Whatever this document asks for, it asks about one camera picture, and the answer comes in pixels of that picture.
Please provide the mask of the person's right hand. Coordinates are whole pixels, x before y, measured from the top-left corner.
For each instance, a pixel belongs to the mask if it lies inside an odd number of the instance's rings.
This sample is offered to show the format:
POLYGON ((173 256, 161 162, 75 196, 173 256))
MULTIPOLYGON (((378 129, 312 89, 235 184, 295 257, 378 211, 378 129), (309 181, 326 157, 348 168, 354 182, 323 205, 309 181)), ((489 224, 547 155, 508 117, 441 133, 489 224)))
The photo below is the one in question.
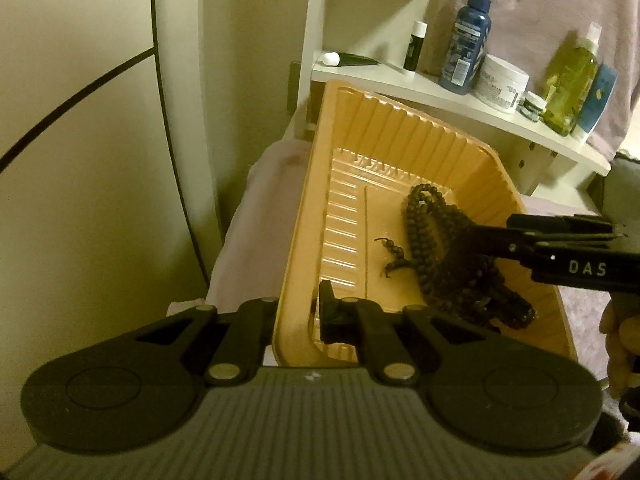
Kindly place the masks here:
POLYGON ((628 390, 632 364, 639 356, 639 317, 620 318, 612 298, 602 313, 599 332, 605 336, 610 393, 620 400, 628 390))

